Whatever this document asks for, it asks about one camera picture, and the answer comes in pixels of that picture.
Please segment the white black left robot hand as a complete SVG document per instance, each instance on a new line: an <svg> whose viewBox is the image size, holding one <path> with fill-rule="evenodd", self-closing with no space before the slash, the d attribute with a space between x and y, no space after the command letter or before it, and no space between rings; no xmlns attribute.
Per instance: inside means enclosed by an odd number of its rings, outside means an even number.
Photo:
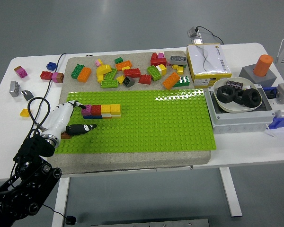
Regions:
<svg viewBox="0 0 284 227"><path fill-rule="evenodd" d="M96 124L72 124L68 126L75 107L86 109L85 105L75 100L56 106L45 121L45 131L41 133L42 137L54 141L56 146L58 146L63 132L74 136L82 135L95 129L97 127Z"/></svg>

